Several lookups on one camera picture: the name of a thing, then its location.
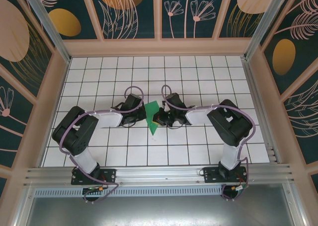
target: metal base plate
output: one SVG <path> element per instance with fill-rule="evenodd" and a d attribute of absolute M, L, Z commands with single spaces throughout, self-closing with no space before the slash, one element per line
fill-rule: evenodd
<path fill-rule="evenodd" d="M 219 174 L 218 167 L 205 167 L 202 169 L 204 175 L 204 182 L 205 183 L 224 183 L 224 182 L 232 182 L 232 183 L 239 183 L 239 177 L 237 174 L 244 180 L 247 180 L 247 176 L 244 175 L 246 172 L 246 168 L 244 166 L 236 167 L 235 172 L 233 172 L 229 179 L 226 181 L 223 176 Z"/>
<path fill-rule="evenodd" d="M 104 180 L 106 182 L 115 182 L 116 179 L 116 169 L 101 169 L 100 176 L 98 180 Z M 100 185 L 100 183 L 88 179 L 85 175 L 81 173 L 80 170 L 74 169 L 71 185 Z"/>

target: green paper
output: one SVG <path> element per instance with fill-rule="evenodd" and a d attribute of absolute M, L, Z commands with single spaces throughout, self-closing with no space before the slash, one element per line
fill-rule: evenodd
<path fill-rule="evenodd" d="M 158 127 L 158 124 L 153 123 L 153 117 L 156 113 L 159 112 L 159 105 L 157 101 L 153 101 L 151 103 L 145 104 L 145 109 L 146 109 L 146 116 L 147 116 L 146 121 L 147 121 L 148 127 L 150 129 L 151 134 L 154 135 Z"/>

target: purple cable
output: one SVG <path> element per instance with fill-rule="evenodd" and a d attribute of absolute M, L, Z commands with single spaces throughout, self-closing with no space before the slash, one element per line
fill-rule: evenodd
<path fill-rule="evenodd" d="M 173 104 L 169 103 L 169 102 L 167 101 L 167 99 L 165 98 L 165 94 L 163 93 L 163 90 L 164 90 L 166 87 L 170 90 L 170 94 L 172 93 L 172 90 L 171 90 L 170 86 L 164 84 L 164 85 L 161 87 L 161 95 L 162 95 L 163 99 L 165 100 L 165 102 L 166 102 L 170 107 L 172 107 L 172 108 L 175 108 L 175 109 L 178 109 L 178 110 L 182 110 L 182 111 L 189 111 L 189 110 L 194 110 L 194 109 L 207 109 L 207 107 L 210 108 L 210 106 L 202 106 L 202 107 L 195 107 L 195 108 L 180 108 L 180 107 L 174 106 Z M 238 150 L 238 161 L 239 161 L 239 162 L 242 162 L 242 161 L 245 161 L 245 160 L 246 160 L 246 182 L 248 182 L 248 159 L 247 159 L 247 157 L 245 157 L 243 160 L 241 160 L 241 159 L 240 159 L 240 153 L 241 153 L 241 151 L 242 151 L 243 146 L 247 143 L 247 141 L 250 140 L 250 139 L 254 136 L 254 134 L 255 134 L 255 132 L 256 132 L 256 125 L 255 125 L 253 119 L 252 119 L 247 113 L 243 112 L 242 110 L 240 110 L 240 109 L 238 109 L 238 108 L 234 108 L 234 107 L 226 106 L 226 105 L 220 105 L 220 104 L 218 104 L 218 105 L 213 105 L 212 107 L 214 107 L 214 109 L 216 109 L 216 108 L 231 109 L 231 110 L 233 110 L 233 111 L 236 111 L 236 112 L 238 112 L 238 113 L 244 115 L 244 116 L 252 123 L 252 126 L 253 126 L 253 131 L 252 131 L 252 133 L 251 133 L 247 138 L 245 138 L 245 139 L 241 142 L 241 144 L 240 144 L 240 146 L 239 146 L 239 150 Z M 223 185 L 223 186 L 222 186 L 222 191 L 221 191 L 222 194 L 221 194 L 221 196 L 222 196 L 224 199 L 231 199 L 230 197 L 228 197 L 228 196 L 226 196 L 226 195 L 223 194 L 223 191 L 224 191 L 225 186 L 226 186 L 226 185 Z"/>
<path fill-rule="evenodd" d="M 74 157 L 68 152 L 68 151 L 65 151 L 63 150 L 63 142 L 65 140 L 65 137 L 67 136 L 67 134 L 69 133 L 69 131 L 72 129 L 72 127 L 78 122 L 79 119 L 83 118 L 84 116 L 86 115 L 89 115 L 89 114 L 101 114 L 101 113 L 109 113 L 109 112 L 114 112 L 114 113 L 130 113 L 130 112 L 133 112 L 135 110 L 137 110 L 139 107 L 142 106 L 143 102 L 144 102 L 144 92 L 142 91 L 141 88 L 137 87 L 137 86 L 130 86 L 128 87 L 126 90 L 125 90 L 125 93 L 124 93 L 124 96 L 126 98 L 126 93 L 129 89 L 131 88 L 137 88 L 141 94 L 142 94 L 142 98 L 141 98 L 141 101 L 140 103 L 138 104 L 137 107 L 131 109 L 131 110 L 128 110 L 128 111 L 118 111 L 118 110 L 97 110 L 97 111 L 90 111 L 90 112 L 86 112 L 86 113 L 83 113 L 81 115 L 79 115 L 70 125 L 69 127 L 66 129 L 66 131 L 64 132 L 62 138 L 61 138 L 61 141 L 60 141 L 60 144 L 59 144 L 59 149 L 60 149 L 60 152 L 68 155 L 71 159 L 71 161 L 73 162 L 73 164 L 76 166 L 76 168 L 78 168 L 87 178 L 95 181 L 95 182 L 98 182 L 98 183 L 101 183 L 103 185 L 115 185 L 115 187 L 109 191 L 105 196 L 103 197 L 99 197 L 97 200 L 95 200 L 95 202 L 99 202 L 99 201 L 102 201 L 103 199 L 105 199 L 108 195 L 110 195 L 114 190 L 116 190 L 119 186 L 119 184 L 117 183 L 113 183 L 113 182 L 105 182 L 105 181 L 101 181 L 101 180 L 98 180 L 98 179 L 95 179 L 93 177 L 91 177 L 89 174 L 87 174 L 78 164 L 77 162 L 75 161 Z"/>

